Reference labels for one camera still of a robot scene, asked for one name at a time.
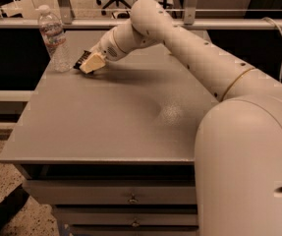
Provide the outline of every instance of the gray drawer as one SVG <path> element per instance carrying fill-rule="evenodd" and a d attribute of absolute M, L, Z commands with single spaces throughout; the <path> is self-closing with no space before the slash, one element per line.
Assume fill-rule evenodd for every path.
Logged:
<path fill-rule="evenodd" d="M 74 235 L 85 236 L 198 236 L 198 230 L 193 227 L 89 227 L 70 226 Z"/>
<path fill-rule="evenodd" d="M 192 181 L 26 180 L 39 203 L 50 205 L 195 205 Z"/>
<path fill-rule="evenodd" d="M 70 225 L 197 226 L 193 207 L 54 207 L 52 214 L 60 223 Z"/>

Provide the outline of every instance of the desk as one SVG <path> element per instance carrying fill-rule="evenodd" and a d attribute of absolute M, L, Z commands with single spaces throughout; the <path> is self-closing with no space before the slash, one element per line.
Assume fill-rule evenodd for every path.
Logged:
<path fill-rule="evenodd" d="M 103 34 L 68 31 L 73 62 Z M 216 103 L 162 45 L 93 76 L 49 65 L 0 161 L 75 233 L 193 236 L 195 134 Z"/>

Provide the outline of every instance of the drawer handle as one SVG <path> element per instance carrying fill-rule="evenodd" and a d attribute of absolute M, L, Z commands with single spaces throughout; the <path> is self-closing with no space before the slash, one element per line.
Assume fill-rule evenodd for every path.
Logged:
<path fill-rule="evenodd" d="M 132 194 L 132 197 L 128 200 L 129 204 L 131 205 L 135 205 L 139 202 L 139 200 L 137 198 L 135 198 L 135 195 Z"/>
<path fill-rule="evenodd" d="M 132 225 L 132 227 L 139 227 L 140 226 L 140 224 L 138 223 L 137 220 L 135 220 L 131 225 Z"/>

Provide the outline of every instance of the metal post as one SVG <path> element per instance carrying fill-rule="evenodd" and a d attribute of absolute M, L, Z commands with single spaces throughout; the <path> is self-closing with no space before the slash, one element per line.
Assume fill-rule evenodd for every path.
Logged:
<path fill-rule="evenodd" d="M 61 21 L 64 24 L 71 24 L 75 16 L 72 11 L 70 0 L 58 0 L 58 3 L 60 7 Z"/>
<path fill-rule="evenodd" d="M 197 0 L 184 0 L 184 24 L 192 25 L 196 18 Z"/>

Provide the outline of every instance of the clear plastic bottle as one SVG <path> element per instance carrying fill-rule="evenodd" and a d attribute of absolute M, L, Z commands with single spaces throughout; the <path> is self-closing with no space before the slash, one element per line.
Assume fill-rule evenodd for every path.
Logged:
<path fill-rule="evenodd" d="M 60 19 L 51 12 L 47 5 L 41 5 L 39 12 L 39 29 L 53 68 L 59 72 L 69 71 L 72 68 L 69 48 Z"/>

